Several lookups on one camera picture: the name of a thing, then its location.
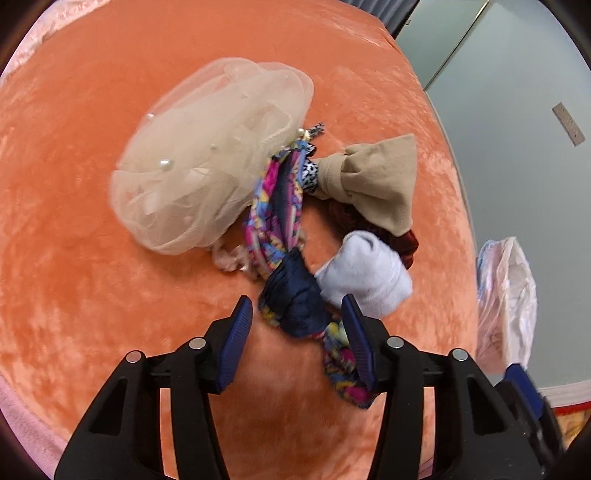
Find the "clothing pile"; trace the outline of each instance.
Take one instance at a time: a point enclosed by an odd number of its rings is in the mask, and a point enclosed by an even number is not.
[[[302,128],[312,92],[312,81],[286,65],[214,61],[140,123],[113,173],[111,204],[147,248],[208,247],[220,270],[260,276],[263,318],[294,338],[320,341],[335,390],[368,408],[375,394],[359,379],[343,325],[325,302],[339,309],[352,293],[364,315],[382,318],[411,295],[414,136],[313,161],[311,141],[324,125]],[[316,275],[301,253],[304,193],[327,200],[345,233]],[[227,252],[222,235],[248,205],[245,245]]]

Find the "white plastic bag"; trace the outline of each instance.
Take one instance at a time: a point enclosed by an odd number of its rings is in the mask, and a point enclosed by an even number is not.
[[[281,63],[218,59],[156,103],[111,178],[119,220],[168,255],[218,240],[252,202],[269,156],[293,141],[314,85]]]
[[[478,348],[487,374],[530,361],[538,300],[530,265],[515,237],[489,240],[478,255]]]

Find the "pearl bead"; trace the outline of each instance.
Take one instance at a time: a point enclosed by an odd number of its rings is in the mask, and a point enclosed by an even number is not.
[[[174,162],[169,158],[163,158],[162,160],[160,160],[160,169],[162,169],[162,171],[170,171],[173,169],[173,167]]]

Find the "bed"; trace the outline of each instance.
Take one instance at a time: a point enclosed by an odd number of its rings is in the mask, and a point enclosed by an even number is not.
[[[314,81],[307,125],[318,156],[413,133],[418,177],[414,294],[384,319],[422,350],[476,347],[474,245],[452,155],[413,70],[381,23],[334,0],[111,0],[56,32],[0,86],[0,375],[8,423],[48,476],[82,414],[128,352],[174,350],[262,289],[219,272],[202,249],[138,246],[107,202],[111,171],[140,117],[218,57],[290,64]],[[304,257],[315,271],[339,236],[306,198]],[[241,227],[228,243],[241,239]],[[384,399],[340,400],[313,342],[256,314],[235,382],[212,410],[231,478],[366,477]],[[422,461],[433,455],[426,392]],[[174,476],[170,405],[161,423]]]

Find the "black gripper frame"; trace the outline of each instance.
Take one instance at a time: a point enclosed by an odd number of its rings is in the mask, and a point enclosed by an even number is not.
[[[518,411],[528,410],[518,389],[501,382],[499,392],[466,351],[419,351],[404,339],[390,337],[380,320],[365,317],[353,296],[343,299],[343,312],[346,302],[357,317],[354,326],[343,315],[358,367],[358,356],[369,349],[365,371],[371,378],[366,383],[373,384],[376,393],[387,394],[368,480],[418,478],[425,387],[434,387],[436,406],[433,473],[428,479],[539,480],[561,458],[560,431],[547,403],[543,421],[534,421],[529,412]],[[352,338],[356,335],[365,338],[365,351],[359,355]]]
[[[220,371],[220,359],[228,337],[244,334],[232,330],[241,315],[250,315],[243,322],[248,335],[252,303],[243,296],[231,317],[213,322],[203,338],[173,353],[149,358],[139,351],[128,353],[74,431],[55,479],[170,480],[164,475],[160,443],[160,389],[169,388],[180,480],[228,480],[208,395],[220,394],[224,382],[233,380],[233,372]],[[230,355],[239,358],[242,340],[239,351]]]

